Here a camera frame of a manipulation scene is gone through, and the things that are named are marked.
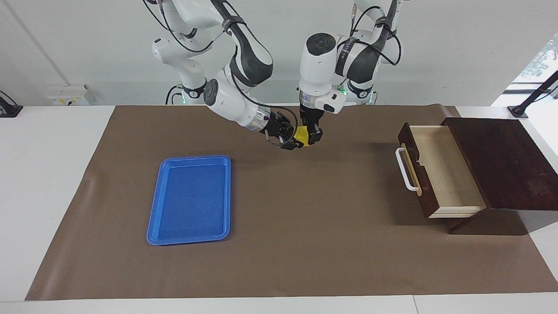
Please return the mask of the brown table mat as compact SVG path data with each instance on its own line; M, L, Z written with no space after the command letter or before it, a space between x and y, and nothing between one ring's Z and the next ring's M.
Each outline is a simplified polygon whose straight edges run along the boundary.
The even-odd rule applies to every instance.
M204 106L118 106L26 300L556 292L528 235L449 235L422 216L395 158L404 123L454 107L351 106L287 151ZM160 163L227 155L231 230L153 246Z

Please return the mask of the bright window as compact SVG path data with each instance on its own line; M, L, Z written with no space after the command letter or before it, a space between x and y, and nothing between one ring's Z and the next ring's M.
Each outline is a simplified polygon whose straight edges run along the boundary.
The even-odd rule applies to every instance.
M518 74L506 91L524 93L534 91L558 70L558 33L535 55Z

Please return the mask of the blue plastic tray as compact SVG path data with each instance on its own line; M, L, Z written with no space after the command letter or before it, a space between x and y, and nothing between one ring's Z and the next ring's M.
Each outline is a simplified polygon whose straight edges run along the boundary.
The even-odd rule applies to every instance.
M163 246L224 240L231 230L231 165L225 155L162 161L147 242Z

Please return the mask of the dark wooden cabinet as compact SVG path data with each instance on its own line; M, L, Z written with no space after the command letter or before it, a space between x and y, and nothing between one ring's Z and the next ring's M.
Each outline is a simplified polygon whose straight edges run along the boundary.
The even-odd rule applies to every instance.
M523 236L558 222L558 173L518 120L447 118L486 208L450 234Z

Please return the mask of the white drawer handle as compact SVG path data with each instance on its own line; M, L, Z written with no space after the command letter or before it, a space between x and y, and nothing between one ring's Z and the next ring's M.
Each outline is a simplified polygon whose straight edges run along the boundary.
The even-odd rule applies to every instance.
M399 167L399 171L401 172L403 183L409 191L414 191L419 194L419 191L421 191L421 189L418 184L414 182L412 183L410 168L407 167L407 163L403 158L404 153L406 153L406 149L403 147L399 147L395 151L397 165Z

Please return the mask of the white wall socket strip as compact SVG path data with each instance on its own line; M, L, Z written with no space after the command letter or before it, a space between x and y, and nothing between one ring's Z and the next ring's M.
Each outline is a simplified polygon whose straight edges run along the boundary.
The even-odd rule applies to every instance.
M85 84L48 85L47 98L54 106L92 106L96 102Z

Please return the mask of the dark wooden drawer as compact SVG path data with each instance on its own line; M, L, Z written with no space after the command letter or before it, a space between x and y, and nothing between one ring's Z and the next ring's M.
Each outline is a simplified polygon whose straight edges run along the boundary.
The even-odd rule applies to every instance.
M405 123L397 138L424 217L469 218L487 208L449 127Z

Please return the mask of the black table clamp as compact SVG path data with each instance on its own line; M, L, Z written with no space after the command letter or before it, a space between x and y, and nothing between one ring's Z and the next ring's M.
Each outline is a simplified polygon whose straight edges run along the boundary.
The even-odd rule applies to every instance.
M0 90L0 118L14 118L22 111L23 107L7 93Z

